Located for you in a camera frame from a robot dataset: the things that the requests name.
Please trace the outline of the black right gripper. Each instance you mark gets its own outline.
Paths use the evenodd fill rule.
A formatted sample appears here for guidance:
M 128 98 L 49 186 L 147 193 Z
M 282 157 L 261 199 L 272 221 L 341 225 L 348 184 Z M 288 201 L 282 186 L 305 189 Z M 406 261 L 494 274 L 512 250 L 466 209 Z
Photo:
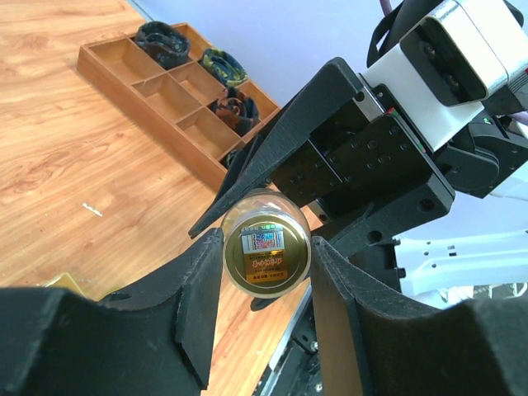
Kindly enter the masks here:
M 232 161 L 188 231 L 196 238 L 271 175 L 297 206 L 330 221 L 313 231 L 350 257 L 450 212 L 454 189 L 399 109 L 327 61 Z

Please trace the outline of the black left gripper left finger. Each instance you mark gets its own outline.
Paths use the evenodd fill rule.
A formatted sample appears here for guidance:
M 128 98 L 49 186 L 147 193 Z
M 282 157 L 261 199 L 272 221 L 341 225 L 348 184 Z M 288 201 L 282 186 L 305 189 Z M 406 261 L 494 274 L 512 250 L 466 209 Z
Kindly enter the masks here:
M 57 287 L 1 291 L 4 395 L 198 395 L 208 386 L 223 233 L 94 301 Z

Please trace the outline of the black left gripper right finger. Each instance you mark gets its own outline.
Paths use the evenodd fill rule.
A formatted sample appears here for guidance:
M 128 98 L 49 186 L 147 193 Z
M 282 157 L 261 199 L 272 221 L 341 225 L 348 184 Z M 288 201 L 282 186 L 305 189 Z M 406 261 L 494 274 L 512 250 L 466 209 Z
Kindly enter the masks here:
M 312 240 L 313 311 L 326 395 L 524 395 L 527 303 L 436 309 Z

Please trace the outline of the yellow translucent pill organizer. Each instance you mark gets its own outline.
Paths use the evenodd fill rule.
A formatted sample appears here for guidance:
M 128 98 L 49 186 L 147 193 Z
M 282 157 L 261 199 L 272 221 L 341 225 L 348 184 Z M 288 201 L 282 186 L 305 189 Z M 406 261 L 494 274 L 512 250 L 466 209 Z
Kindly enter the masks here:
M 56 287 L 72 291 L 77 295 L 89 298 L 75 278 L 68 272 L 61 272 L 51 280 L 42 284 L 43 287 Z

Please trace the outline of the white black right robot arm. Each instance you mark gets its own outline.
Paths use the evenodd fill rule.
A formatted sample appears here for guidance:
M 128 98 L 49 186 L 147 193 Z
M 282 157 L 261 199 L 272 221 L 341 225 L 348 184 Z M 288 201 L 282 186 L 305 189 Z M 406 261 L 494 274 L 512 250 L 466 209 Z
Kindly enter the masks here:
M 340 58 L 314 77 L 234 158 L 197 236 L 272 180 L 296 206 L 318 204 L 315 234 L 408 297 L 444 309 L 527 271 L 513 251 L 527 224 L 527 185 L 470 190 L 485 159 L 512 173 L 527 143 L 479 120 L 435 156 L 420 153 L 398 112 L 367 120 L 367 86 Z M 461 165 L 463 181 L 452 172 Z

